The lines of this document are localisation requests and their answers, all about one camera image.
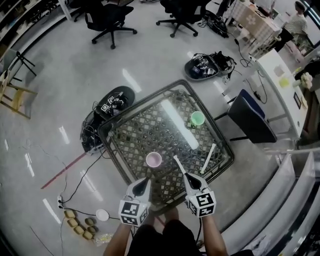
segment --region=black shorts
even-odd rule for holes
[[[142,225],[133,237],[128,256],[201,256],[194,234],[179,220],[169,221],[162,234]]]

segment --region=grey floor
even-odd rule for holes
[[[76,23],[64,21],[51,30],[26,53],[36,64],[37,76],[33,77],[25,68],[17,74],[28,88],[38,92],[35,98],[27,100],[31,104],[31,109],[26,107],[31,111],[31,120],[0,108],[0,229],[19,255],[50,255],[31,228],[55,256],[62,255],[60,227],[64,213],[57,207],[57,196],[64,190],[67,179],[62,196],[69,198],[83,170],[98,156],[84,156],[65,172],[67,177],[60,175],[46,188],[41,187],[60,172],[64,164],[70,164],[83,154],[79,140],[81,123],[94,101],[118,86],[132,87],[136,99],[143,99],[184,78],[183,65],[194,53],[222,51],[236,60],[239,72],[245,72],[232,38],[224,39],[197,24],[193,26],[199,31],[198,37],[181,28],[175,38],[170,38],[173,31],[170,25],[156,26],[157,20],[169,19],[160,3],[135,1],[131,5],[134,11],[127,16],[126,25],[137,29],[138,34],[116,32],[115,50],[110,49],[110,35],[98,40],[96,45],[91,44],[97,32],[87,28],[84,18]],[[213,2],[207,6],[212,11],[217,7]],[[236,72],[231,81],[239,81],[238,89],[245,87],[241,75]],[[191,82],[191,85],[215,117],[228,109],[228,97],[224,97],[222,89],[213,82],[214,79],[209,79]],[[273,98],[269,98],[269,104],[262,106],[267,116],[283,112],[273,104]],[[218,126],[229,139],[241,135],[228,117],[219,120]],[[257,196],[277,167],[274,158],[265,155],[260,146],[250,141],[235,141],[230,145],[235,154],[234,164],[210,184],[217,199],[215,218],[221,229]],[[89,214],[103,208],[117,217],[126,189],[112,161],[101,159],[90,169],[66,206]],[[196,235],[198,219],[183,204],[178,209],[181,220]],[[79,214],[82,223],[85,217]],[[118,224],[117,220],[98,222],[99,234],[114,233]],[[163,228],[158,221],[156,227]],[[81,239],[66,223],[61,236],[65,256],[102,255],[105,249],[104,245],[96,247]]]

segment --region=pink cup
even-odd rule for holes
[[[156,168],[161,164],[162,157],[157,152],[151,152],[146,156],[145,161],[148,166]]]

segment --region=lattice pattern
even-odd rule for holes
[[[197,109],[184,91],[175,91],[167,98],[183,118],[186,127],[193,133],[199,147],[192,150],[160,103],[147,109],[116,127],[114,143],[137,179],[150,177],[152,180],[152,202],[165,204],[180,194],[184,188],[183,175],[173,159],[177,155],[185,170],[201,175],[212,143],[216,143],[206,123],[195,126],[190,123],[191,114]],[[158,168],[150,168],[146,156],[158,152],[162,163]],[[222,149],[216,146],[206,172],[214,169],[224,160]]]

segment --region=metal table frame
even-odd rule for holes
[[[122,176],[122,178],[124,179],[124,181],[128,185],[131,184],[133,181],[129,178],[129,176],[127,175],[127,171],[124,170],[123,166],[121,165],[118,158],[116,157],[115,152],[118,152],[118,147],[116,145],[113,145],[113,143],[111,142],[111,138],[108,135],[109,130],[103,130],[102,127],[104,129],[106,126],[109,126],[110,128],[112,128],[115,124],[117,124],[119,126],[120,123],[125,122],[125,120],[123,120],[123,119],[131,111],[136,110],[137,108],[141,107],[144,104],[147,104],[148,102],[150,102],[151,100],[154,100],[154,99],[155,100],[152,101],[152,104],[155,104],[155,103],[162,101],[163,98],[160,98],[158,100],[156,98],[163,95],[166,92],[174,92],[175,90],[172,90],[172,89],[175,87],[178,87],[178,86],[183,86],[186,89],[186,91],[188,92],[189,97],[191,97],[192,99],[195,100],[194,104],[198,105],[198,107],[200,108],[202,113],[205,115],[207,122],[210,124],[211,128],[214,130],[215,135],[219,138],[218,144],[221,144],[221,146],[223,147],[223,149],[226,151],[227,155],[229,156],[229,160],[223,166],[221,166],[221,163],[220,163],[217,166],[217,170],[215,172],[213,172],[213,171],[216,169],[216,167],[206,173],[205,180],[207,181],[207,183],[209,184],[210,182],[212,182],[214,179],[216,179],[219,175],[221,175],[227,168],[229,168],[233,164],[234,159],[235,159],[234,153],[233,153],[231,147],[228,145],[225,137],[220,132],[213,117],[209,114],[209,112],[206,109],[206,107],[204,106],[203,102],[200,100],[200,98],[198,97],[196,92],[192,89],[192,87],[189,85],[189,83],[186,80],[181,79],[181,80],[178,80],[178,81],[175,81],[175,82],[169,84],[168,86],[163,87],[162,89],[154,92],[153,94],[147,96],[146,98],[138,101],[137,103],[135,103],[132,106],[130,106],[129,108],[125,109],[119,115],[112,117],[111,119],[109,119],[108,121],[106,121],[105,123],[103,123],[99,127],[98,135],[100,136],[112,162],[117,167],[120,175]],[[140,113],[144,109],[145,109],[145,107],[138,110],[137,112]],[[124,161],[124,159],[123,159],[123,156],[121,154],[120,154],[120,156],[121,156],[123,163],[127,166],[126,161]],[[178,197],[177,199],[175,199],[173,202],[168,203],[165,207],[161,208],[160,210],[156,211],[155,213],[157,215],[161,215],[161,214],[165,213],[169,208],[172,208],[172,207],[175,207],[175,206],[181,204],[185,200],[185,196],[186,196],[185,193],[180,193],[177,196]]]

